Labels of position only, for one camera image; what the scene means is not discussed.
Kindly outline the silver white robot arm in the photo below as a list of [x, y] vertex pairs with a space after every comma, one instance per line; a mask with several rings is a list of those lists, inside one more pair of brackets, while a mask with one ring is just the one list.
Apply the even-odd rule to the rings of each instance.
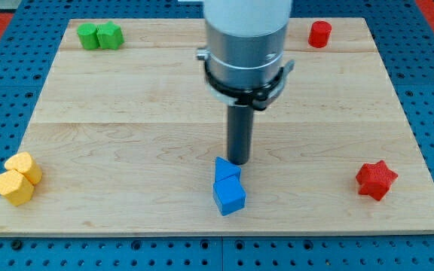
[[206, 84], [228, 106], [263, 111], [283, 91], [294, 62], [281, 64], [292, 0], [205, 0]]

